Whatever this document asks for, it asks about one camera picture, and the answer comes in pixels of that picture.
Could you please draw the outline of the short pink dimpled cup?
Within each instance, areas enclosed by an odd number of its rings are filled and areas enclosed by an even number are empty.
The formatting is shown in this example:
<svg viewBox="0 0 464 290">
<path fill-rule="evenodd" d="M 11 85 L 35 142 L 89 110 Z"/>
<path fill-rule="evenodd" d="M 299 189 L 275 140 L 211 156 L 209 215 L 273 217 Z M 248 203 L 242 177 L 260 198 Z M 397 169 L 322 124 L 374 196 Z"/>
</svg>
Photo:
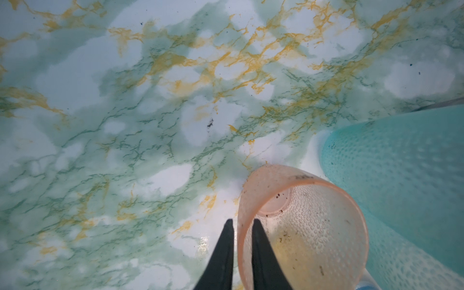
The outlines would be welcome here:
<svg viewBox="0 0 464 290">
<path fill-rule="evenodd" d="M 352 290 L 364 273 L 369 236 L 362 211 L 341 188 L 303 170 L 264 165 L 246 180 L 238 210 L 238 267 L 253 289 L 252 226 L 261 221 L 295 290 Z"/>
</svg>

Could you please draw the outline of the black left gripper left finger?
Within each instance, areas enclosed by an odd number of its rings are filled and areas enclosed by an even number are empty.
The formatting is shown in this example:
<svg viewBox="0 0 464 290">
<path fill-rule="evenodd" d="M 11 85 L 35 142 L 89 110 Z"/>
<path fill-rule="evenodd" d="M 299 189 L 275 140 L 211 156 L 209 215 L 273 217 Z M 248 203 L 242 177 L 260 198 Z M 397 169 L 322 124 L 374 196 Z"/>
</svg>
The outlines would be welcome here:
<svg viewBox="0 0 464 290">
<path fill-rule="evenodd" d="M 207 267 L 194 290 L 231 290 L 233 282 L 234 228 L 228 219 Z"/>
</svg>

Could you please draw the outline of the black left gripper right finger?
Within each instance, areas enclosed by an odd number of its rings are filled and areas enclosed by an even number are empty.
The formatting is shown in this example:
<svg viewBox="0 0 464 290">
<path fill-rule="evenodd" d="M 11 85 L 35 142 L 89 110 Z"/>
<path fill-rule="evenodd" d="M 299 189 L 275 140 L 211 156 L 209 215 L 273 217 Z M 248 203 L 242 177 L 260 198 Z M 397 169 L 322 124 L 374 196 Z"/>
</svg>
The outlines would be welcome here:
<svg viewBox="0 0 464 290">
<path fill-rule="evenodd" d="M 255 290 L 291 290 L 267 234 L 259 219 L 252 227 L 252 267 L 253 286 Z"/>
</svg>

